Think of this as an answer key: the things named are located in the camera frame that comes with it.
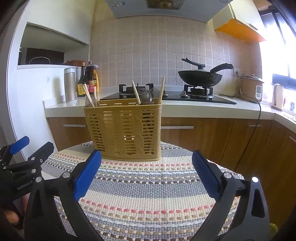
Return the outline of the person's left hand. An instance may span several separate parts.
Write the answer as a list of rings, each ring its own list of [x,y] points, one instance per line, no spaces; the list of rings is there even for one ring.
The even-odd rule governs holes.
[[[10,224],[17,225],[20,221],[19,213],[17,208],[13,203],[5,204],[3,207],[3,212]]]

